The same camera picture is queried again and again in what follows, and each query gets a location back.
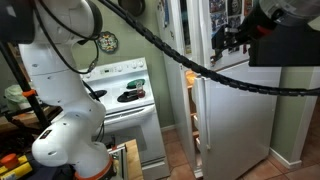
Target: baseboard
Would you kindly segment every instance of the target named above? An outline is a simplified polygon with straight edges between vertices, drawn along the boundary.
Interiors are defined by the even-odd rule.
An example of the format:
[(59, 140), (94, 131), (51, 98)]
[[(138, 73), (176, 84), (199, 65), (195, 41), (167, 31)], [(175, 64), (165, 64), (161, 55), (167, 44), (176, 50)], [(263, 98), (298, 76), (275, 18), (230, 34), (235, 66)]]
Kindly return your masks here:
[(161, 128), (161, 132), (170, 131), (172, 129), (176, 129), (176, 125), (163, 127), (163, 128)]
[(277, 153), (275, 150), (270, 148), (269, 154), (276, 158), (283, 166), (285, 166), (288, 169), (295, 169), (301, 167), (302, 161), (295, 161), (295, 162), (288, 162), (285, 158), (283, 158), (279, 153)]

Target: green wall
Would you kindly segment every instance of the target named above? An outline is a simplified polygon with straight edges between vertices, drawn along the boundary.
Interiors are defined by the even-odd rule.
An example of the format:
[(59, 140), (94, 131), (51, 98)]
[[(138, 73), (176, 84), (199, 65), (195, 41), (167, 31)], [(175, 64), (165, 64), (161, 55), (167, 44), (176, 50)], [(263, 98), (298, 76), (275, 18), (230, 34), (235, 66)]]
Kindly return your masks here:
[[(107, 7), (104, 7), (97, 0), (93, 0), (93, 2), (98, 5), (102, 13), (104, 22), (103, 31), (109, 31), (115, 34), (119, 40), (119, 49), (115, 54), (109, 55), (100, 51), (99, 65), (145, 57), (158, 110), (160, 126), (165, 127), (174, 124), (162, 52), (145, 40), (144, 37), (138, 34)], [(154, 0), (146, 0), (145, 11), (140, 17), (137, 17), (137, 19), (154, 34), (159, 35), (155, 14), (155, 2)], [(75, 45), (73, 55), (78, 68), (86, 68), (95, 56), (93, 43), (90, 42), (84, 46)]]
[[(313, 67), (283, 68), (280, 87), (309, 88)], [(305, 97), (278, 97), (271, 148), (291, 161)]]

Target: cable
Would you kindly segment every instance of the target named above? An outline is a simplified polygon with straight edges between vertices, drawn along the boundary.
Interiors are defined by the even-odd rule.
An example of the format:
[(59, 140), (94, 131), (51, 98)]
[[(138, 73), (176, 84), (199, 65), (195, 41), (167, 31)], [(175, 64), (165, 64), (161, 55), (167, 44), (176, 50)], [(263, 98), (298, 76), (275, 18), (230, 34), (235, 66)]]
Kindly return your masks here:
[(240, 89), (243, 91), (249, 91), (259, 94), (268, 95), (280, 95), (280, 96), (318, 96), (320, 95), (320, 88), (316, 89), (291, 89), (291, 88), (276, 88), (261, 86), (251, 83), (246, 83), (238, 80), (231, 79), (229, 77), (218, 74), (217, 72), (206, 69), (197, 63), (190, 61), (188, 58), (182, 56), (177, 51), (172, 49), (168, 44), (164, 43), (158, 36), (155, 36), (149, 29), (144, 27), (137, 20), (123, 9), (119, 8), (110, 0), (99, 0), (100, 3), (108, 7), (119, 17), (127, 22), (132, 28), (134, 28), (140, 35), (144, 36), (150, 43), (154, 44), (159, 50), (163, 51), (166, 55), (171, 57), (176, 62), (182, 64), (183, 66), (191, 69), (192, 71), (201, 74), (203, 77), (210, 78), (211, 80), (218, 82), (220, 84)]
[(53, 40), (51, 39), (46, 27), (44, 26), (43, 24), (43, 21), (41, 19), (41, 16), (40, 16), (40, 13), (39, 13), (39, 10), (37, 8), (37, 5), (35, 3), (35, 1), (32, 1), (32, 6), (33, 6), (33, 9), (35, 11), (35, 14), (36, 14), (36, 17), (37, 17), (37, 20), (39, 21), (39, 25), (41, 27), (41, 29), (43, 30), (43, 33), (44, 35), (46, 36), (46, 38), (48, 39), (50, 45), (52, 46), (52, 48), (54, 49), (54, 51), (57, 53), (57, 55), (59, 56), (59, 58), (62, 60), (62, 62), (73, 72), (75, 73), (78, 73), (78, 74), (88, 74), (90, 73), (97, 65), (98, 63), (98, 58), (99, 58), (99, 47), (98, 47), (98, 44), (96, 41), (94, 41), (95, 43), (95, 46), (96, 46), (96, 50), (97, 50), (97, 55), (96, 55), (96, 58), (90, 63), (89, 65), (89, 68), (87, 70), (87, 72), (80, 72), (76, 69), (74, 69), (73, 67), (70, 66), (70, 64), (65, 60), (65, 58), (62, 56), (62, 54), (59, 52), (58, 48), (56, 47), (56, 45), (54, 44)]
[[(92, 90), (92, 88), (85, 82), (85, 81), (82, 81), (83, 82), (83, 85), (90, 91), (90, 93), (92, 94), (92, 96), (94, 97), (95, 100), (99, 101), (100, 102), (100, 99), (99, 97), (97, 96), (97, 94)], [(102, 142), (103, 138), (104, 138), (104, 122), (102, 123), (102, 125), (100, 126), (100, 130), (99, 130), (99, 133), (98, 133), (98, 136), (96, 137), (95, 141), (97, 141), (100, 137), (102, 133), (102, 136), (100, 138), (100, 142)]]

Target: stove knob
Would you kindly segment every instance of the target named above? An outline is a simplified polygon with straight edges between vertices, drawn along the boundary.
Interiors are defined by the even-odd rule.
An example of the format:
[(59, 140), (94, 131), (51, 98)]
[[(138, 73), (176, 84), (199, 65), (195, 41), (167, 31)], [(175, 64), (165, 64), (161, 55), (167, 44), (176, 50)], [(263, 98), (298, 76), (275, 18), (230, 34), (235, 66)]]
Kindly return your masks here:
[(131, 65), (131, 66), (132, 66), (132, 68), (133, 68), (133, 69), (136, 69), (136, 68), (137, 68), (137, 63), (136, 63), (136, 62), (134, 62), (134, 63), (132, 63), (132, 65)]
[(118, 66), (118, 67), (117, 67), (117, 71), (118, 71), (118, 72), (121, 72), (121, 71), (122, 71), (122, 66)]
[(139, 62), (138, 62), (138, 66), (139, 66), (139, 67), (143, 67), (143, 66), (144, 66), (144, 63), (143, 63), (142, 61), (139, 61)]

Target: white refrigerator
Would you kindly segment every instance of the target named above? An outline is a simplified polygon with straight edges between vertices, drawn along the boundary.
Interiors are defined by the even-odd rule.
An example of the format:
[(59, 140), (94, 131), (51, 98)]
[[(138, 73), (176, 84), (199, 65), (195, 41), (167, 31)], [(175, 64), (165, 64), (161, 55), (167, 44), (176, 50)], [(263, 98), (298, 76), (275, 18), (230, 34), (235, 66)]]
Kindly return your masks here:
[[(221, 23), (243, 20), (249, 1), (156, 2), (161, 39), (180, 54), (225, 76), (278, 87), (281, 68), (249, 67), (243, 46), (226, 50), (214, 66), (210, 61), (212, 34)], [(232, 89), (164, 59), (175, 127), (196, 177), (236, 179), (267, 157), (276, 96)]]

